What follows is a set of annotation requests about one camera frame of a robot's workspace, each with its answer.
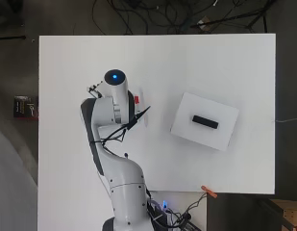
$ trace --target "white table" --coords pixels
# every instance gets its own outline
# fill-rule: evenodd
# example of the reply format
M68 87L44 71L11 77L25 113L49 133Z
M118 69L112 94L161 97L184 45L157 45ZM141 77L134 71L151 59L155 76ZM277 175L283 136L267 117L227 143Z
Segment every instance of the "white table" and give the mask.
M80 105L113 68L152 106L147 127L111 145L142 166L150 190L274 192L274 35L41 37L39 64L41 231L93 230L112 214ZM239 109L227 152L170 134L185 91Z

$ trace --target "gray floor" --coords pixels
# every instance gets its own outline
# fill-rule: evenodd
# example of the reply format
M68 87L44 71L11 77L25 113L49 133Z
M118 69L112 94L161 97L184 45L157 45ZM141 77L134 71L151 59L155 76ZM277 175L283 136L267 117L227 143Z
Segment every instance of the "gray floor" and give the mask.
M145 2L153 6L162 0ZM209 2L211 0L200 1L197 9L202 9ZM264 2L249 0L232 15L256 9ZM0 41L0 130L19 151L24 164L35 179L37 179L37 122L14 120L12 100L15 95L38 93L38 36L100 35L91 20L92 3L92 0L27 0L23 9L25 26L12 26L7 30L0 28L0 36L25 33L28 37L26 40ZM211 19L221 18L232 6L231 0L219 0L215 8L199 14L194 18L194 22L204 15ZM105 0L98 0L94 15L100 27L108 35L125 33L121 19ZM164 18L157 14L153 14L153 17L158 23L165 22ZM276 116L277 119L297 117L297 0L279 0L268 13L267 19L269 32L277 34ZM130 14L130 21L134 34L143 35L145 31L143 22L134 14ZM247 21L249 19L240 20L239 23ZM261 21L254 30L263 32ZM187 30L186 33L198 34L198 31ZM220 25L213 33L249 32ZM149 34L166 34L166 28L150 24ZM297 200L297 121L277 124L276 131L276 197ZM268 219L265 219L266 223L263 219L256 219L257 222L254 222L251 214L256 214L257 218L263 216L257 209L247 199L241 199L238 195L222 194L218 200L209 199L208 228L209 230L261 230L261 227L262 230L276 230ZM256 224L257 227L247 226L249 223Z

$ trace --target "wire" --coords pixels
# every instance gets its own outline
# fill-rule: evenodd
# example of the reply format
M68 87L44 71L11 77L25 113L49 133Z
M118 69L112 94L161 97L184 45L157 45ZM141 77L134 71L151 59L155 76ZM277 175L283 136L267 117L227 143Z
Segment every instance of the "wire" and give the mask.
M113 4L113 0L107 0L107 2L109 3L109 5L111 6L111 8L119 15L119 17L121 18L121 20L123 21L123 23L126 25L127 29L130 31L131 34L133 34L132 30L129 27L129 23L126 22L126 20L123 18L123 16L121 15L121 13L116 9L116 6Z
M93 16L93 13L94 13L94 6L96 5L98 0L94 0L93 4L92 4L92 9L91 9L91 18L92 18L92 21L94 23L94 25L99 29L99 31L103 34L103 35L106 35L102 30L101 28L99 27L99 25L97 24L97 22L94 20L94 16Z
M206 6L204 9L200 10L199 12L194 13L193 16L194 16L194 15L197 15L197 14L199 14L199 13L202 13L202 12L204 12L204 11L206 11L206 10L209 9L210 7L213 7L214 2L215 2L215 0L212 0L212 2L211 2L208 6Z
M197 201L195 201L194 203L190 204L190 205L187 207L185 213L188 213L188 211L190 211L191 209L194 209L194 208L198 207L200 201L201 201L203 198L206 198L206 197L207 197L207 193L205 192L204 194L202 194L202 196L201 196Z
M123 9L124 9L124 10L127 10L127 8L125 7L125 4L123 3L123 1L122 1L122 0L119 0L119 1L120 1L121 5L122 5ZM133 34L133 32L132 32L131 29L130 29L129 22L130 22L130 16L129 16L129 13L127 12L127 24L128 24L128 26L126 26L126 32L125 32L125 35L129 35L129 34L128 34L128 30L130 31L130 34L131 34L131 35Z
M119 9L117 8L116 6L112 6L116 11L119 11L119 12L126 12L126 13L135 13L144 23L145 23L145 34L148 35L148 23L147 21L145 20L145 18L140 15L139 13L133 11L133 10L124 10L124 9Z
M153 222L155 222L158 226L160 226L160 227L162 227L162 228L165 228L165 229L168 229L168 228L180 228L181 225L183 224L183 222L185 221L185 220L183 219L183 221L182 221L180 224L178 224L178 225L167 225L167 224L164 224L164 223L158 221L159 218L155 218L155 217L150 213L150 211L148 211L148 214L149 214L150 218L153 220Z
M120 141L120 142L123 142L123 139L125 137L125 134L126 134L126 129L124 129L122 131L122 133L116 137L113 137L113 138L109 138L106 140L106 138L101 138L100 141L93 141L93 142L104 142L104 141Z
M291 118L291 119L285 119L285 120L275 120L275 122L279 122L279 123L292 122L292 121L297 121L297 117Z

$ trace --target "blue light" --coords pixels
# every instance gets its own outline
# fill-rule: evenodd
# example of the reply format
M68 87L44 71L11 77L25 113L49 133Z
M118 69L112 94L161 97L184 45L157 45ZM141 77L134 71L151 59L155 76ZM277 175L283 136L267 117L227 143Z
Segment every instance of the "blue light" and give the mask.
M163 201L163 209L167 209L167 201L166 200Z

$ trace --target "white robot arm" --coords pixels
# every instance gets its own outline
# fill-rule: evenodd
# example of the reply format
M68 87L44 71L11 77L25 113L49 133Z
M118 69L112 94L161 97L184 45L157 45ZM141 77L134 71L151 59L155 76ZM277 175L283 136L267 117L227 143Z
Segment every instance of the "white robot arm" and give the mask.
M88 91L94 97L82 103L82 118L93 161L99 174L110 185L114 212L114 218L104 223L103 231L165 231L185 225L189 219L187 217L181 218L179 225L167 225L167 215L157 209L154 211L152 203L147 200L141 167L128 158L115 155L104 146L116 132L130 130L148 110L135 115L135 100L128 91L125 74L117 69L110 70L104 82L90 87ZM114 124L121 124L121 127L106 139L101 139L98 129Z

